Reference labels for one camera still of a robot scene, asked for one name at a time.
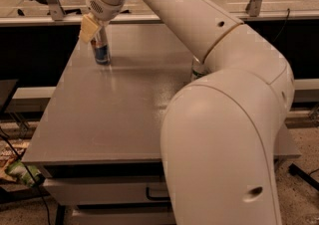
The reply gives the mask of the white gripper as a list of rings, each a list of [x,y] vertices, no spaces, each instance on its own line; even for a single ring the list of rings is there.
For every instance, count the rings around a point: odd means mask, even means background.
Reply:
[[[84,43],[89,43],[100,31],[101,21],[114,19],[121,11],[126,0],[86,0],[87,7],[91,13],[82,18],[79,38]]]

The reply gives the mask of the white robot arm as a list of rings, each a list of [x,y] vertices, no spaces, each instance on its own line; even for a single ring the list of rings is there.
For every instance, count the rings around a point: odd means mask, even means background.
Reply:
[[[208,73],[162,119],[161,160],[177,225],[282,225],[273,156],[294,98],[286,59],[209,0],[143,0]],[[87,0],[95,27],[125,0]]]

